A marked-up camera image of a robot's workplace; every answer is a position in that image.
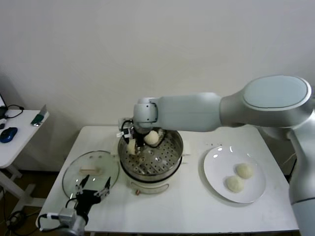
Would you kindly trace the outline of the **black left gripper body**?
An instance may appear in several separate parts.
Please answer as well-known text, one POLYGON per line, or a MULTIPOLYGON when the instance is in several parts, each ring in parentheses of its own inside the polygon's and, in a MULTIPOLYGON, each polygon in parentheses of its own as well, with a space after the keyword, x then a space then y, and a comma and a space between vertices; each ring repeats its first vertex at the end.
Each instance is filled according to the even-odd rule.
POLYGON ((101 202, 101 196, 99 191, 83 189, 77 191, 76 200, 76 214, 83 217, 88 216, 93 205, 101 202))

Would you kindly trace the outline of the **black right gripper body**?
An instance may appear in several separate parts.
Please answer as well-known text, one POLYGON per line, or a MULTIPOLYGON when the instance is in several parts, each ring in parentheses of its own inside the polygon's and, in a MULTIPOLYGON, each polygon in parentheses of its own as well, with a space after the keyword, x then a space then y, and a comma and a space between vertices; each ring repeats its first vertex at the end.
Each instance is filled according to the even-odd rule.
POLYGON ((148 134, 148 129, 135 126, 134 127, 134 132, 135 132, 134 137, 135 137, 137 146, 139 148, 143 147, 143 145, 144 145, 144 137, 148 134))

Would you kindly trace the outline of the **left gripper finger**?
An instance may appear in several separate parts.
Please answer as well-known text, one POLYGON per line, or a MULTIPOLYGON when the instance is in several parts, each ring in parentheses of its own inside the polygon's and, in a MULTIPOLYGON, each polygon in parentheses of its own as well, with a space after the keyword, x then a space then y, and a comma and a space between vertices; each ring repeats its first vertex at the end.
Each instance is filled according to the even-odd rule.
POLYGON ((94 195, 100 198, 107 197, 110 193, 110 183, 111 183, 111 177, 108 178, 105 186, 101 190, 97 191, 94 195))
POLYGON ((79 184, 75 185, 76 195, 83 194, 83 189, 84 189, 89 177, 90 177, 90 175, 86 175, 86 177, 84 177, 79 184))

